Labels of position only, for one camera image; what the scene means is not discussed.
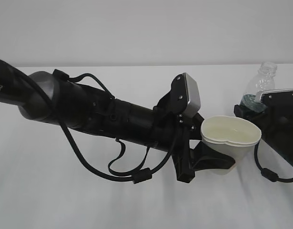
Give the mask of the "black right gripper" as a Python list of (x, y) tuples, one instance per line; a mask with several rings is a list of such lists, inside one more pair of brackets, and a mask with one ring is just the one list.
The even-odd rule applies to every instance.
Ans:
[(267, 142), (287, 141), (293, 143), (293, 98), (281, 103), (269, 102), (266, 109), (255, 112), (244, 105), (236, 104), (233, 112), (236, 117), (256, 124)]

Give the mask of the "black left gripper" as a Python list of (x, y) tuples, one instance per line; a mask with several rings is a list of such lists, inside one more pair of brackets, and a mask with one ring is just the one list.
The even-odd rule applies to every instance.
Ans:
[(166, 152), (163, 160), (153, 169), (157, 173), (171, 158), (177, 181), (190, 183), (195, 171), (228, 170), (235, 165), (233, 157), (222, 154), (200, 141), (194, 149), (191, 140), (201, 140), (200, 128), (204, 118), (196, 114), (187, 118), (162, 108), (154, 108), (153, 148)]

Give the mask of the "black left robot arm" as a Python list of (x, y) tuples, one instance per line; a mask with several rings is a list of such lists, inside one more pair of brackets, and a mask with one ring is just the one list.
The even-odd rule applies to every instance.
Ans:
[[(211, 149), (201, 141), (204, 121), (197, 83), (187, 73), (177, 75), (170, 91), (148, 109), (117, 99), (100, 84), (82, 84), (87, 74), (69, 77), (60, 70), (26, 75), (0, 59), (0, 103), (18, 107), (26, 119), (59, 125), (82, 165), (93, 174), (116, 182), (135, 184), (149, 180), (169, 159), (173, 160), (177, 180), (189, 183), (195, 172), (230, 169), (235, 160)], [(126, 150), (125, 141), (166, 152), (155, 167), (140, 163), (126, 172), (110, 170), (105, 174), (83, 157), (70, 131), (113, 138)], [(198, 140), (195, 148), (190, 141)]]

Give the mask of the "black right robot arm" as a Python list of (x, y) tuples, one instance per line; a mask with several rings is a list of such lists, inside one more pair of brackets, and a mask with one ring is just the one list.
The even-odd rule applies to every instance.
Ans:
[[(233, 112), (260, 128), (261, 139), (293, 167), (293, 89), (260, 91), (256, 101), (265, 106), (255, 112), (242, 104), (236, 104)], [(292, 178), (280, 178), (277, 173), (262, 167), (258, 159), (258, 147), (254, 147), (254, 160), (261, 175), (271, 182), (292, 183)]]

